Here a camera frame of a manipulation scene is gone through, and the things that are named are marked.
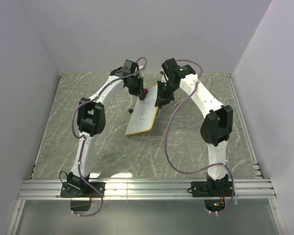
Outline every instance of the white enclosure wall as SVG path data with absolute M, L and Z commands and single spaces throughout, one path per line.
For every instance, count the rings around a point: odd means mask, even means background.
M 125 59 L 198 61 L 233 72 L 271 0 L 20 0 L 61 72 L 111 71 Z
M 0 0 L 0 235 L 28 179 L 47 123 L 57 70 L 17 0 Z
M 265 176 L 294 235 L 294 1 L 273 0 L 234 72 Z

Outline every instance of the marble tabletop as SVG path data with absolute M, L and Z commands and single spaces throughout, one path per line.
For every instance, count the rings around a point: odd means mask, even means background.
M 109 73 L 65 73 L 60 79 L 44 138 L 38 153 L 33 179 L 56 179 L 61 170 L 70 172 L 76 157 L 78 140 L 71 132 L 72 114 L 82 97 L 94 94 Z M 144 73 L 146 87 L 161 79 L 159 73 Z M 236 178 L 253 178 L 252 158 L 238 115 L 231 87 L 225 73 L 206 73 L 201 78 L 207 89 L 223 104 L 234 110 L 233 131 L 227 145 L 228 166 Z M 92 172 L 102 178 L 182 178 L 205 177 L 207 171 L 183 175 L 174 171 L 164 154 L 164 133 L 168 120 L 186 97 L 181 90 L 175 101 L 163 107 L 151 131 L 125 136 L 130 119 L 129 109 L 137 100 L 124 88 L 106 110 L 106 127 L 94 146 Z M 208 165 L 207 145 L 200 135 L 203 116 L 190 100 L 176 114 L 168 138 L 170 158 L 181 170 L 192 171 Z

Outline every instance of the white cable clip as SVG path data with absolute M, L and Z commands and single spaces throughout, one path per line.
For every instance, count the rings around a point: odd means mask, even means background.
M 193 84 L 191 84 L 191 86 L 192 86 L 192 85 L 195 85 L 195 84 L 196 84 L 196 82 L 198 82 L 198 81 L 199 81 L 199 78 L 198 78 L 198 76 L 197 76 L 197 78 L 195 79 L 194 83 L 193 83 Z

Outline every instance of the whiteboard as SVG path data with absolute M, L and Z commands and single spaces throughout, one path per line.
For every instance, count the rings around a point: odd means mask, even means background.
M 157 85 L 149 88 L 144 100 L 137 98 L 125 135 L 134 135 L 152 129 L 158 110 L 158 107 L 155 107 L 157 88 Z

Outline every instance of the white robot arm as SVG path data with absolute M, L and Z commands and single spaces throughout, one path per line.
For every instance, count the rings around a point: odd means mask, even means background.
M 137 62 L 126 60 L 123 67 L 119 67 L 110 73 L 106 83 L 94 95 L 80 100 L 77 109 L 79 136 L 76 136 L 79 138 L 79 145 L 73 168 L 67 176 L 67 184 L 69 186 L 82 193 L 88 191 L 84 180 L 87 181 L 89 179 L 90 160 L 93 155 L 94 145 L 99 134 L 105 128 L 104 109 L 110 104 L 111 99 L 124 87 L 128 88 L 131 95 L 135 95 L 141 100 L 145 98 L 148 92 L 147 89 L 143 88 L 142 71 L 145 69 L 145 66 L 140 67 Z
M 233 109 L 219 102 L 198 80 L 198 76 L 189 65 L 179 66 L 175 59 L 162 64 L 162 79 L 158 81 L 156 105 L 162 107 L 174 100 L 173 93 L 181 88 L 202 112 L 204 122 L 200 133 L 208 146 L 209 165 L 226 163 L 226 146 L 232 132 Z M 227 170 L 222 165 L 208 168 L 208 179 L 212 181 L 228 180 Z

